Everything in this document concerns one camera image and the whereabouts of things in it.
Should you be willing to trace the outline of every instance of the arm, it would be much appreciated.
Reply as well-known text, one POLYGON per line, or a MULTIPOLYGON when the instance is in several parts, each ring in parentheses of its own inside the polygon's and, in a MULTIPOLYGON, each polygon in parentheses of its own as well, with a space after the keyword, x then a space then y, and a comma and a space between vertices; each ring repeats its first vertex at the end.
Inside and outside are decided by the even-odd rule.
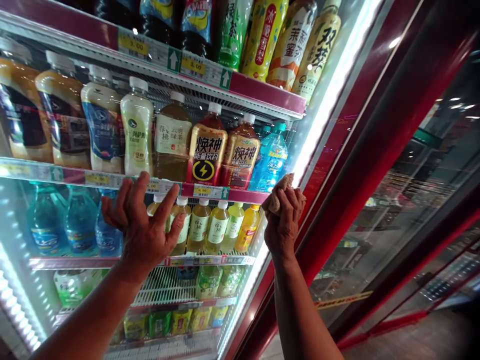
POLYGON ((286 360, 342 360, 322 321, 295 257, 298 222, 305 207, 299 189, 278 190, 280 217, 269 214, 265 241, 275 268, 275 311, 286 360))
POLYGON ((149 218, 144 195, 150 176, 142 172, 135 184, 124 179, 116 205, 102 198, 104 220, 123 232, 124 251, 117 265, 71 316, 31 356, 33 360, 102 359, 110 340, 149 272, 177 244, 185 214, 165 222, 179 193, 174 185, 155 215, 149 218))

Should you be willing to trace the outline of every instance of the hand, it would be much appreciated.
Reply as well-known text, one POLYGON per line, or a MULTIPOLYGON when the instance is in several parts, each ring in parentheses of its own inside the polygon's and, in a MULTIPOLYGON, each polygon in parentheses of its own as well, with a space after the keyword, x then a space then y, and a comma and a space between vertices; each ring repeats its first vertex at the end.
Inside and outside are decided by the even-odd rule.
POLYGON ((120 264, 126 280, 142 283, 150 271, 160 264, 173 250, 184 225, 186 213, 178 214, 170 232, 165 234, 165 223, 179 195, 179 186, 173 185, 158 206, 153 216, 148 216, 144 196, 150 175, 142 171, 133 184, 130 178, 123 179, 113 205, 112 199, 101 198, 101 213, 104 221, 123 233, 123 254, 120 264))
POLYGON ((305 197, 299 188, 278 189, 277 196, 280 200, 280 216, 270 212, 265 229, 265 243, 274 260, 295 257, 294 244, 305 207, 305 197))

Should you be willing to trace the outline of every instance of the bottle cap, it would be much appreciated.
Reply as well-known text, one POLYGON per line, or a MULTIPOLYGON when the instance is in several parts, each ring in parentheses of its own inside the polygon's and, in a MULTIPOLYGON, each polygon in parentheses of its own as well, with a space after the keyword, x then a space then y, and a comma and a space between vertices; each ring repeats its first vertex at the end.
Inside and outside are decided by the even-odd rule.
POLYGON ((222 105, 211 102, 208 104, 208 111, 220 115, 222 113, 222 105))
POLYGON ((189 203, 189 198, 186 196, 179 196, 176 198, 176 204, 178 206, 185 206, 189 203))
POLYGON ((75 73, 75 64, 74 62, 66 56, 57 54, 56 52, 47 50, 45 51, 46 61, 50 65, 57 65, 60 68, 70 70, 72 73, 75 73))
POLYGON ((135 76, 130 76, 130 87, 149 91, 149 83, 135 76))
POLYGON ((108 82, 112 81, 112 74, 107 69, 92 64, 90 64, 88 69, 90 70, 90 75, 92 75, 94 78, 102 78, 103 80, 107 80, 108 82))
POLYGON ((19 44, 11 39, 0 37, 0 49, 17 55, 20 58, 32 61, 32 54, 30 53, 30 50, 26 46, 23 46, 22 44, 19 44))
POLYGON ((171 94, 170 94, 170 100, 176 100, 176 101, 181 102, 183 104, 185 102, 185 95, 183 95, 179 92, 176 92, 176 91, 172 91, 171 94))

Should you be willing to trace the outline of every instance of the person's left hand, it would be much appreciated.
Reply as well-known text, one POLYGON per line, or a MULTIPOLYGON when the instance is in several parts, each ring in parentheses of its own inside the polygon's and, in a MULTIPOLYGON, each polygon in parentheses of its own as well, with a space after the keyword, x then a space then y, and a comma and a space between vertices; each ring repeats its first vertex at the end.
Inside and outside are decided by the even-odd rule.
POLYGON ((104 221, 123 233, 120 264, 128 269, 126 279, 133 282, 143 282, 149 272, 170 254, 177 244, 187 215, 184 212, 178 214, 171 224, 170 232, 165 233, 165 223, 180 188, 174 184, 155 214, 149 216, 144 204, 149 182, 150 175, 142 171, 135 184, 130 178, 123 179, 115 205, 111 198, 101 198, 104 221))

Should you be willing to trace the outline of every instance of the plastic bottle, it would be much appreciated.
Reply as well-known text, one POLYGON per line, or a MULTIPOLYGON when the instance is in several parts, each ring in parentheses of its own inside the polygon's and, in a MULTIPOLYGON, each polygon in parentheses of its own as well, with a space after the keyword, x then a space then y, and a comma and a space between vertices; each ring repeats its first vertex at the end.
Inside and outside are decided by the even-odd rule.
POLYGON ((228 0, 224 6, 220 49, 216 62, 238 71, 252 11, 252 0, 228 0))
POLYGON ((32 54, 16 41, 0 37, 0 106, 10 134, 14 158, 53 163, 50 124, 35 87, 39 71, 32 54))
POLYGON ((255 2, 253 22, 240 70, 243 74, 265 82, 288 6, 289 0, 255 2))
POLYGON ((186 196, 179 196, 176 198, 176 204, 171 208, 170 221, 168 222, 168 232, 170 232, 170 227, 178 214, 186 213, 185 220, 183 222, 183 227, 181 228, 180 235, 178 236, 178 241, 176 246, 173 248, 169 256, 179 256, 185 254, 185 249, 187 247, 187 237, 189 234, 190 226, 190 217, 192 215, 192 210, 188 205, 189 198, 186 196))
MULTIPOLYGON (((109 197, 115 203, 117 192, 110 189, 100 189, 102 196, 109 197)), ((95 223, 96 244, 101 257, 119 257, 122 255, 122 232, 110 226, 102 216, 102 206, 98 207, 95 223)))
POLYGON ((186 0, 181 20, 182 50, 207 59, 212 56, 212 2, 213 0, 186 0))
POLYGON ((97 207, 85 187, 67 185, 70 190, 65 230, 73 256, 97 256, 95 223, 97 207))
POLYGON ((316 16, 315 0, 296 0, 290 5, 268 69, 268 84, 292 89, 316 16))
POLYGON ((255 235, 260 220, 260 205, 252 204, 245 211, 245 217, 241 223, 240 233, 236 239, 235 250, 239 253, 246 253, 249 249, 252 238, 255 235))
POLYGON ((31 235, 41 256, 64 256, 69 252, 63 229, 65 200, 51 184, 31 182, 35 193, 28 209, 31 235))
POLYGON ((202 251, 211 213, 208 199, 200 199, 198 204, 193 207, 186 244, 186 254, 188 256, 198 255, 202 251))
POLYGON ((221 166, 220 186, 247 190, 260 150, 260 140, 252 125, 255 116, 246 113, 240 126, 229 136, 221 166))
POLYGON ((121 174, 120 96, 112 89, 112 74, 90 65, 91 82, 81 90, 81 103, 90 130, 92 170, 121 174))
POLYGON ((131 93, 120 101, 125 131, 125 174, 152 174, 152 116, 154 106, 146 98, 149 84, 130 76, 131 93))
POLYGON ((313 24, 313 30, 306 44, 305 53, 296 74, 291 92, 310 99, 338 37, 341 20, 337 15, 342 0, 326 0, 320 16, 313 24))
POLYGON ((224 254, 229 254, 234 250, 234 245, 237 242, 240 227, 245 216, 243 206, 243 202, 235 202, 228 208, 230 218, 228 219, 228 223, 226 225, 225 237, 220 245, 220 250, 224 254))
POLYGON ((186 181, 217 186, 220 166, 227 146, 227 132, 220 121, 222 107, 208 105, 208 114, 191 131, 186 181))
POLYGON ((91 169, 89 127, 80 97, 84 85, 75 79, 72 60, 49 50, 45 54, 51 69, 35 78, 35 86, 50 120, 53 162, 91 169))
POLYGON ((248 190, 270 193, 277 181, 279 174, 287 160, 288 150, 282 133, 285 131, 284 123, 275 126, 273 133, 263 138, 260 145, 260 161, 253 169, 248 190))
POLYGON ((218 206, 210 214, 205 242, 203 245, 204 255, 218 255, 220 246, 227 230, 230 214, 227 211, 227 201, 219 201, 218 206))
POLYGON ((185 96, 172 91, 171 104, 156 115, 153 174, 176 182, 187 180, 192 122, 183 104, 185 96))

